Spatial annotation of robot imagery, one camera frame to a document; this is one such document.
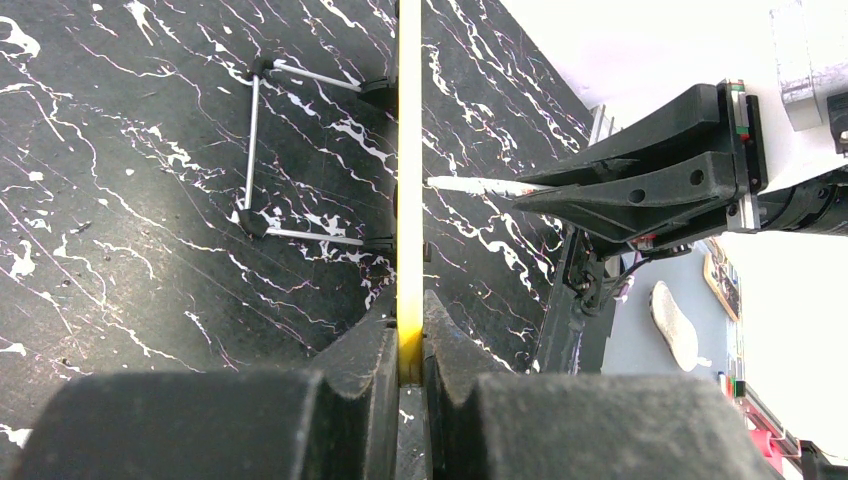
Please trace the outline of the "yellow framed whiteboard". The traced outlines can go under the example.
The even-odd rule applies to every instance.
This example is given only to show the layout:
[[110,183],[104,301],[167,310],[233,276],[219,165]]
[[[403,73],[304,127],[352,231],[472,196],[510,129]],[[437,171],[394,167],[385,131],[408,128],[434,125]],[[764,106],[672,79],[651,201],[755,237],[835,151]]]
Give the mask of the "yellow framed whiteboard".
[[399,170],[397,215],[398,373],[402,386],[422,380],[422,3],[399,3]]

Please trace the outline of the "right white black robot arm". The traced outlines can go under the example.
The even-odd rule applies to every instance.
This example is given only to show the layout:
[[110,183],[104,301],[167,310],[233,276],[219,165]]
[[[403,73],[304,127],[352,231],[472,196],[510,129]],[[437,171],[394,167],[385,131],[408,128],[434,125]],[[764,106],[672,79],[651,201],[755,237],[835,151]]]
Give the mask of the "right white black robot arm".
[[696,84],[527,180],[517,209],[559,218],[601,250],[659,250],[724,232],[843,236],[847,171],[771,190],[765,109],[740,82]]

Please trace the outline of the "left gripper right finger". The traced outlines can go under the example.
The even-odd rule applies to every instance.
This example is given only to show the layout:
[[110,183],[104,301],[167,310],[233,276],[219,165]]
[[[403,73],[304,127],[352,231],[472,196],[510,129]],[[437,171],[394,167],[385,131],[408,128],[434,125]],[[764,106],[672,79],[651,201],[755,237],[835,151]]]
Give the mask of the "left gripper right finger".
[[423,297],[434,479],[773,479],[741,416],[687,376],[518,374]]

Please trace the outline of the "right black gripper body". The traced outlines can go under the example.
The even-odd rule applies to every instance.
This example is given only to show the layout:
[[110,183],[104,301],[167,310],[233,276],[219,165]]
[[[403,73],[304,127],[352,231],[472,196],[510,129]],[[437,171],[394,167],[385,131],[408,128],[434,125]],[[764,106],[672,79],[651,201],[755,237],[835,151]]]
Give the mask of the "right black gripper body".
[[768,186],[759,98],[741,79],[727,78],[717,86],[727,111],[737,192],[727,206],[727,230],[755,233],[761,228],[758,195]]

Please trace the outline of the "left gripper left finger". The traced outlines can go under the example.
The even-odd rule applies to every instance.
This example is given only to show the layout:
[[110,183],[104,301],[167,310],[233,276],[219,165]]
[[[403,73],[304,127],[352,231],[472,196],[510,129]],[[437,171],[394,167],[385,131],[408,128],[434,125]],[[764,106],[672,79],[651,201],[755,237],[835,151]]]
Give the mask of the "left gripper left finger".
[[300,367],[93,375],[46,405],[15,479],[391,479],[393,288]]

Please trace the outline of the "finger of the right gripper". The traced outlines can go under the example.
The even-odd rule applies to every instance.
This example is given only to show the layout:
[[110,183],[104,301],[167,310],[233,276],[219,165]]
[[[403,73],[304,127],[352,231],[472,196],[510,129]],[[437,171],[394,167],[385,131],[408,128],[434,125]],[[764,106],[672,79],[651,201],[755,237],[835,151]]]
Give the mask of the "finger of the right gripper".
[[521,182],[587,186],[632,178],[725,149],[727,86],[696,84],[645,118]]
[[709,151],[630,178],[538,191],[518,198],[515,206],[625,243],[714,210],[736,193],[733,156]]

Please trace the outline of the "white black whiteboard marker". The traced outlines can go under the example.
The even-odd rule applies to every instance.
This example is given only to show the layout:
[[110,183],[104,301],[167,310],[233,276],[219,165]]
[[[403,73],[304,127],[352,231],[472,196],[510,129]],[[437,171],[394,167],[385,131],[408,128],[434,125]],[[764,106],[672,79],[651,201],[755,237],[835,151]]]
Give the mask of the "white black whiteboard marker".
[[550,189],[549,186],[518,181],[458,176],[432,176],[426,180],[426,185],[471,195],[494,194],[506,198],[520,197]]

